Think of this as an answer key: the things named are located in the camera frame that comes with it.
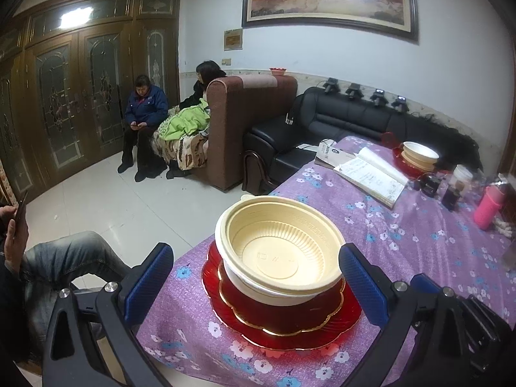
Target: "brown fabric armchair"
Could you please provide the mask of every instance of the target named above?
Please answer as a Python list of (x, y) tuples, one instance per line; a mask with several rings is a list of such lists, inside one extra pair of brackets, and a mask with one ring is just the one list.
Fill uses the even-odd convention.
[(211, 109), (208, 162), (192, 173), (226, 190), (243, 178), (244, 133), (253, 125), (287, 114), (296, 97), (291, 76), (253, 74), (216, 79), (206, 97)]

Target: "tiled floor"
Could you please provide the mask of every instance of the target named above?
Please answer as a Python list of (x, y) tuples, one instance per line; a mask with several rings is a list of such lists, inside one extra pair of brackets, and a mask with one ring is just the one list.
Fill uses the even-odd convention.
[[(139, 265), (158, 242), (171, 245), (177, 258), (213, 234), (220, 214), (244, 194), (241, 187), (223, 193), (193, 177), (168, 181), (165, 172), (135, 183), (136, 166), (117, 173), (120, 157), (77, 173), (28, 204), (28, 246), (93, 230), (129, 266)], [(74, 283), (78, 288), (104, 285), (90, 274)], [(215, 385), (159, 369), (176, 387)], [(39, 377), (30, 380), (41, 385)]]

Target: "blue jacket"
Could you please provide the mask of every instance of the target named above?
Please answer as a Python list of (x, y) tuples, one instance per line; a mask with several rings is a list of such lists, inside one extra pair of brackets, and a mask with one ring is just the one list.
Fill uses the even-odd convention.
[(129, 96), (125, 111), (125, 120), (128, 124), (146, 122), (148, 126), (157, 126), (167, 118), (167, 115), (168, 99), (158, 86), (151, 86), (149, 95), (143, 102), (136, 92), (132, 92)]

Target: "open notebook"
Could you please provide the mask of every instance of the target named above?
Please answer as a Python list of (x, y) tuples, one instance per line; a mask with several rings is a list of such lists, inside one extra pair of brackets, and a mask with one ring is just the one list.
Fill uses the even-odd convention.
[(355, 184), (382, 204), (392, 208), (409, 179), (369, 148), (356, 158), (334, 168), (337, 174)]

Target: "person's hand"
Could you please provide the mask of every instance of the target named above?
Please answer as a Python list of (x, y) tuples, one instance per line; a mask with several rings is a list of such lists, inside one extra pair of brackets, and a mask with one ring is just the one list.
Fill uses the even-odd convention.
[(20, 218), (18, 224), (16, 224), (15, 220), (9, 221), (4, 244), (4, 255), (6, 263), (16, 272), (20, 271), (28, 238), (29, 227), (27, 220), (25, 220), (25, 214)]
[(15, 206), (3, 206), (0, 208), (0, 219), (7, 227), (9, 225), (9, 221), (12, 220), (16, 215), (17, 208)]

